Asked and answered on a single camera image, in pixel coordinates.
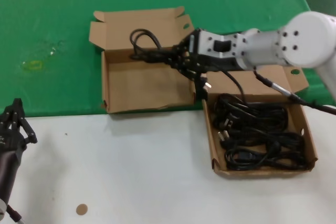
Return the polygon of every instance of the green surface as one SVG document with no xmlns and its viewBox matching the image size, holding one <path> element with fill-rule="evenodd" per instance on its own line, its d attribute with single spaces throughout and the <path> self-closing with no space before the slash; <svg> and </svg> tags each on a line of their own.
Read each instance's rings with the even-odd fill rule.
<svg viewBox="0 0 336 224">
<path fill-rule="evenodd" d="M 180 5 L 219 33 L 276 29 L 308 10 L 305 0 L 0 0 L 0 109 L 21 97 L 30 116 L 104 113 L 93 11 Z"/>
</svg>

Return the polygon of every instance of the black cable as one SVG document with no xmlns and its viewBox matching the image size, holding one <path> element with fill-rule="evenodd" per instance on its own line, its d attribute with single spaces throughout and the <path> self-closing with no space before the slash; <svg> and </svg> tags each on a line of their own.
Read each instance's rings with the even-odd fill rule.
<svg viewBox="0 0 336 224">
<path fill-rule="evenodd" d="M 157 50 L 148 50 L 140 47 L 138 45 L 138 40 L 142 36 L 148 36 L 154 42 Z M 131 59 L 143 60 L 147 63 L 156 63 L 156 62 L 167 63 L 169 57 L 176 58 L 176 52 L 174 52 L 173 50 L 162 49 L 162 46 L 158 38 L 149 30 L 146 29 L 134 30 L 130 35 L 130 42 L 134 50 L 134 54 L 131 56 Z"/>
<path fill-rule="evenodd" d="M 261 81 L 264 85 L 266 85 L 266 86 L 268 86 L 268 87 L 270 87 L 274 90 L 277 90 L 281 94 L 287 96 L 288 99 L 291 102 L 293 102 L 295 104 L 300 104 L 300 105 L 303 105 L 303 106 L 308 106 L 308 107 L 311 107 L 313 109 L 320 110 L 320 111 L 323 111 L 323 112 L 327 112 L 327 113 L 332 114 L 332 115 L 336 115 L 336 109 L 335 108 L 331 108 L 331 107 L 328 107 L 328 106 L 325 106 L 325 105 L 318 105 L 315 102 L 307 102 L 304 99 L 298 97 L 293 92 L 290 92 L 289 90 L 284 89 L 283 87 L 279 86 L 278 84 L 276 84 L 276 83 L 272 82 L 271 80 L 269 80 L 269 79 L 263 77 L 262 75 L 258 74 L 256 69 L 254 69 L 254 74 L 255 74 L 257 80 Z"/>
<path fill-rule="evenodd" d="M 246 127 L 262 131 L 284 131 L 288 126 L 287 110 L 279 103 L 244 103 L 231 94 L 220 94 L 215 102 L 213 125 L 218 130 Z"/>
<path fill-rule="evenodd" d="M 237 88 L 240 91 L 241 100 L 243 101 L 244 104 L 246 104 L 245 93 L 240 83 L 228 71 L 224 70 L 220 65 L 217 65 L 216 63 L 212 63 L 212 65 L 216 67 L 219 71 L 221 71 L 223 74 L 225 74 L 227 77 L 229 77 L 231 81 L 233 81 L 233 83 L 237 86 Z"/>
<path fill-rule="evenodd" d="M 227 168 L 231 170 L 253 170 L 262 166 L 286 170 L 307 169 L 305 157 L 300 152 L 293 151 L 281 152 L 272 156 L 271 152 L 261 153 L 247 148 L 236 147 L 227 150 L 224 158 Z"/>
<path fill-rule="evenodd" d="M 221 94 L 212 112 L 214 128 L 224 131 L 220 144 L 228 169 L 307 168 L 304 138 L 286 132 L 288 112 L 282 103 L 244 103 L 232 94 Z M 246 148 L 263 145 L 264 153 Z"/>
</svg>

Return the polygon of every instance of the white robotic arm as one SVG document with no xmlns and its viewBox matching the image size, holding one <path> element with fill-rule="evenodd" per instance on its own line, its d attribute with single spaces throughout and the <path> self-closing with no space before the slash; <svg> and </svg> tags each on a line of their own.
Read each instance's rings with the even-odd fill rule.
<svg viewBox="0 0 336 224">
<path fill-rule="evenodd" d="M 305 12 L 281 29 L 266 32 L 218 35 L 200 30 L 189 51 L 220 65 L 235 59 L 242 70 L 262 65 L 313 68 L 336 100 L 336 17 Z"/>
</svg>

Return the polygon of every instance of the cardboard tray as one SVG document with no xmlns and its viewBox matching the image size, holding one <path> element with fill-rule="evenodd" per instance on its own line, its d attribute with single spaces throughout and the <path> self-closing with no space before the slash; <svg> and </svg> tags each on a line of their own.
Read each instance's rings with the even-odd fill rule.
<svg viewBox="0 0 336 224">
<path fill-rule="evenodd" d="M 295 68 L 283 68 L 281 66 L 268 66 L 263 67 L 258 72 L 279 84 L 290 91 L 300 91 L 308 86 L 307 80 L 299 69 L 293 71 Z M 278 93 L 277 91 L 263 85 L 259 82 L 253 72 L 231 72 L 231 74 L 241 84 L 248 102 L 285 102 L 287 98 Z M 235 171 L 226 168 L 226 162 L 224 159 L 225 150 L 222 149 L 218 139 L 218 130 L 212 126 L 211 108 L 221 93 L 231 93 L 240 96 L 238 88 L 230 81 L 223 73 L 207 74 L 208 82 L 212 85 L 212 88 L 208 91 L 208 100 L 202 101 L 203 109 L 205 113 L 205 122 L 208 133 L 209 149 L 211 154 L 212 169 L 217 174 L 224 174 L 229 176 L 273 176 L 273 175 L 295 175 L 304 172 L 311 171 L 315 162 L 318 160 L 316 149 L 313 143 L 313 138 L 309 129 L 307 118 L 304 114 L 303 107 L 297 104 L 291 104 L 287 106 L 288 111 L 288 130 L 302 134 L 305 139 L 305 156 L 308 162 L 308 170 L 279 170 L 271 167 L 262 167 L 259 170 L 248 171 Z M 263 146 L 257 146 L 254 150 L 265 151 Z"/>
<path fill-rule="evenodd" d="M 108 113 L 163 109 L 194 103 L 194 86 L 170 66 L 133 61 L 129 37 L 138 28 L 154 33 L 162 47 L 178 44 L 194 30 L 184 7 L 94 12 L 89 40 L 104 49 L 102 53 L 102 99 Z M 138 45 L 155 48 L 143 36 Z"/>
</svg>

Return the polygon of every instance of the white table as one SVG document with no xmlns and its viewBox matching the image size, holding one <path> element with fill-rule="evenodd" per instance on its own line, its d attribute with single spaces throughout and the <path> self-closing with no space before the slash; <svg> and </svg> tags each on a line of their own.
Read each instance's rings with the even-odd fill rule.
<svg viewBox="0 0 336 224">
<path fill-rule="evenodd" d="M 27 224 L 335 224 L 336 116 L 306 113 L 314 170 L 260 179 L 212 171 L 202 111 L 28 119 L 39 142 L 9 203 Z"/>
</svg>

